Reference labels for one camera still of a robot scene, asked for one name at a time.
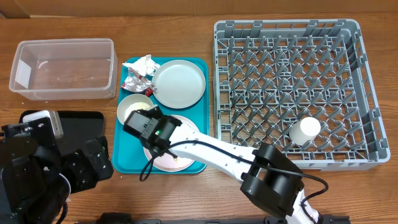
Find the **white plate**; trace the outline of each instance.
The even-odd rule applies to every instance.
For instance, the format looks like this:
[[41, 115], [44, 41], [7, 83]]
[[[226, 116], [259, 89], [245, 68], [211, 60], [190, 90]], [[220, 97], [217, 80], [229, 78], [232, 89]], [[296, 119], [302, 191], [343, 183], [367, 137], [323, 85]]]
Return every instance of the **white plate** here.
[[[178, 118], [180, 121], [182, 121], [182, 123], [188, 124], [191, 128], [199, 131], [195, 123], [193, 123], [188, 118], [180, 115], [172, 115], [172, 116]], [[149, 150], [146, 148], [144, 148], [144, 154], [148, 160], [152, 158], [152, 155], [150, 154]], [[194, 161], [192, 159], [180, 158], [180, 157], [178, 157], [177, 161], [175, 161], [170, 154], [165, 153], [163, 156], [158, 157], [154, 160], [154, 167], [166, 172], [176, 172], [188, 168], [193, 163]]]
[[194, 63], [173, 60], [156, 70], [153, 84], [156, 100], [169, 108], [182, 109], [194, 105], [205, 92], [203, 72]]

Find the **white paper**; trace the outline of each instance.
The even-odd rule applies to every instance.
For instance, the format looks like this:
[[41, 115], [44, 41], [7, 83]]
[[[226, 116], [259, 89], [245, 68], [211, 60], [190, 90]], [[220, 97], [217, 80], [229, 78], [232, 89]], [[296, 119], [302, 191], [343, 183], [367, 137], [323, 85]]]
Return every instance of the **white paper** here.
[[15, 81], [21, 84], [25, 88], [29, 88], [29, 79], [30, 79], [30, 72], [32, 68], [26, 64], [24, 61], [19, 59], [18, 67], [17, 67], [17, 75], [15, 77]]

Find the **teal tray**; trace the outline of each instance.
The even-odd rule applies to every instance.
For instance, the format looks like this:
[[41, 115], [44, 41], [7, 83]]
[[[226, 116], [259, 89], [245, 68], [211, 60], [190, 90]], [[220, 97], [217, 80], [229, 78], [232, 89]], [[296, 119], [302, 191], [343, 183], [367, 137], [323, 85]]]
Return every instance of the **teal tray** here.
[[[138, 60], [138, 57], [130, 58], [127, 62], [133, 63]], [[205, 61], [200, 58], [174, 58], [174, 57], [153, 57], [152, 58], [156, 63], [163, 65], [166, 62], [171, 60], [187, 60], [189, 62], [197, 65], [200, 70], [203, 72], [206, 78], [206, 89], [202, 98], [195, 105], [185, 108], [185, 109], [172, 109], [168, 108], [162, 104], [160, 104], [154, 96], [151, 96], [150, 99], [154, 104], [159, 105], [163, 114], [171, 115], [177, 114], [184, 116], [190, 119], [192, 122], [196, 124], [199, 131], [204, 134], [209, 134], [209, 80], [208, 80], [208, 67]], [[127, 77], [127, 68], [123, 67], [121, 74], [121, 82], [122, 83]], [[122, 88], [119, 90], [119, 101], [122, 101], [124, 97], [130, 95], [131, 92], [123, 90]], [[139, 140], [130, 134], [123, 131], [123, 125], [116, 118], [116, 127], [114, 132], [114, 143], [113, 143], [113, 156], [112, 163], [114, 168], [123, 173], [123, 174], [140, 174], [142, 168], [148, 162], [144, 151], [142, 149], [142, 145]], [[153, 174], [197, 174], [205, 169], [206, 165], [200, 162], [194, 162], [190, 167], [185, 170], [181, 170], [178, 172], [164, 172], [157, 168], [153, 168]]]

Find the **gray dish rack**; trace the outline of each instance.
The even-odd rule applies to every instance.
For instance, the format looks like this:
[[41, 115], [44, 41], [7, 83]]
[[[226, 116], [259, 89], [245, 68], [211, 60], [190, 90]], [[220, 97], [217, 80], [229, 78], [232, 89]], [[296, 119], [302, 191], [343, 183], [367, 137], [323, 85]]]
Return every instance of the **gray dish rack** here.
[[[356, 21], [219, 21], [214, 33], [216, 138], [272, 144], [303, 169], [368, 170], [389, 160]], [[289, 129], [306, 116], [322, 130], [298, 146]]]

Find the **black cable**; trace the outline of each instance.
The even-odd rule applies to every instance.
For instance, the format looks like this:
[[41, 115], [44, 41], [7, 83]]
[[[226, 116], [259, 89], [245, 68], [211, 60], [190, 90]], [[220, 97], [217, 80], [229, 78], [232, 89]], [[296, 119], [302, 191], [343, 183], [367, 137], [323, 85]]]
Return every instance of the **black cable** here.
[[62, 222], [62, 221], [65, 219], [65, 217], [67, 216], [67, 213], [68, 213], [68, 204], [65, 202], [65, 203], [63, 204], [63, 207], [62, 207], [62, 214], [61, 214], [60, 218], [58, 219], [57, 224], [61, 224], [61, 222]]
[[[303, 174], [303, 173], [299, 173], [299, 172], [292, 172], [292, 171], [288, 171], [288, 170], [282, 170], [282, 169], [277, 169], [277, 168], [273, 168], [273, 167], [270, 167], [270, 166], [264, 166], [264, 165], [261, 165], [261, 164], [256, 164], [256, 163], [253, 162], [253, 161], [249, 161], [249, 160], [243, 159], [243, 158], [241, 158], [241, 157], [239, 157], [239, 156], [235, 156], [234, 154], [232, 154], [232, 153], [230, 153], [230, 152], [227, 152], [227, 151], [225, 151], [224, 149], [220, 149], [220, 148], [218, 148], [218, 147], [216, 147], [216, 146], [214, 146], [214, 145], [212, 145], [212, 144], [209, 144], [209, 143], [207, 143], [207, 142], [202, 142], [202, 141], [197, 141], [197, 140], [181, 141], [181, 142], [177, 142], [177, 143], [174, 143], [174, 144], [170, 145], [170, 146], [167, 147], [166, 149], [161, 150], [159, 153], [153, 155], [152, 158], [151, 158], [151, 159], [147, 162], [147, 164], [144, 166], [144, 168], [142, 169], [142, 171], [141, 171], [141, 173], [140, 173], [140, 175], [139, 175], [139, 180], [140, 180], [141, 182], [143, 182], [143, 181], [145, 181], [145, 180], [149, 177], [149, 175], [150, 175], [150, 173], [151, 173], [151, 171], [152, 171], [152, 168], [153, 168], [153, 166], [154, 166], [154, 160], [155, 160], [157, 157], [159, 157], [160, 155], [162, 155], [162, 154], [164, 154], [165, 152], [167, 152], [170, 148], [173, 148], [173, 147], [175, 147], [175, 146], [179, 146], [179, 145], [182, 145], [182, 144], [200, 144], [200, 145], [203, 145], [203, 146], [210, 147], [210, 148], [212, 148], [212, 149], [214, 149], [214, 150], [216, 150], [216, 151], [222, 152], [223, 154], [226, 154], [227, 156], [230, 156], [230, 157], [232, 157], [233, 159], [236, 159], [236, 160], [241, 161], [241, 162], [245, 162], [245, 163], [250, 164], [250, 165], [254, 165], [254, 166], [256, 166], [256, 167], [260, 167], [260, 168], [263, 168], [263, 169], [266, 169], [266, 170], [269, 170], [269, 171], [273, 171], [273, 172], [279, 172], [279, 173], [281, 173], [281, 174], [295, 175], [295, 176], [298, 176], [298, 177], [304, 177], [304, 178], [308, 178], [308, 179], [312, 179], [312, 180], [315, 180], [315, 181], [317, 181], [317, 182], [320, 182], [320, 183], [323, 184], [325, 187], [324, 187], [322, 190], [319, 190], [319, 191], [317, 191], [317, 192], [314, 192], [314, 193], [310, 194], [309, 196], [305, 197], [305, 198], [301, 201], [301, 204], [300, 204], [300, 206], [301, 206], [301, 208], [303, 209], [305, 215], [306, 215], [312, 222], [314, 222], [314, 224], [317, 224], [317, 222], [308, 214], [307, 210], [305, 209], [305, 204], [304, 204], [304, 203], [305, 203], [307, 200], [310, 200], [311, 198], [313, 198], [313, 197], [315, 197], [315, 196], [317, 196], [317, 195], [320, 195], [320, 194], [325, 193], [325, 192], [329, 189], [329, 185], [328, 185], [328, 183], [327, 183], [325, 180], [323, 180], [323, 179], [321, 179], [321, 178], [319, 178], [319, 177], [315, 177], [315, 176], [310, 175], [310, 174]], [[148, 166], [150, 166], [150, 167], [149, 167], [149, 170], [148, 170], [148, 173], [145, 175], [144, 178], [142, 178], [142, 176], [144, 175], [144, 172], [147, 170]]]

